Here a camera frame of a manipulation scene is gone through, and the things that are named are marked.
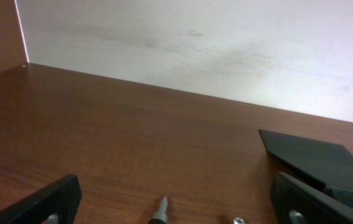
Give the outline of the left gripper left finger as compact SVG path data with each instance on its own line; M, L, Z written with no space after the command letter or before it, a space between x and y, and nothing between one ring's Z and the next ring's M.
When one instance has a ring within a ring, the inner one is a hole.
M0 224L42 223L56 215L72 224L82 198L78 176L68 174L0 211Z

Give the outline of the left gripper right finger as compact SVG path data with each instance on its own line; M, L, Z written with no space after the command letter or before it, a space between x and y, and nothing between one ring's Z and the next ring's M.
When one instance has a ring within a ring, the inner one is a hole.
M284 172L273 178L270 199L279 223L353 224L353 208Z

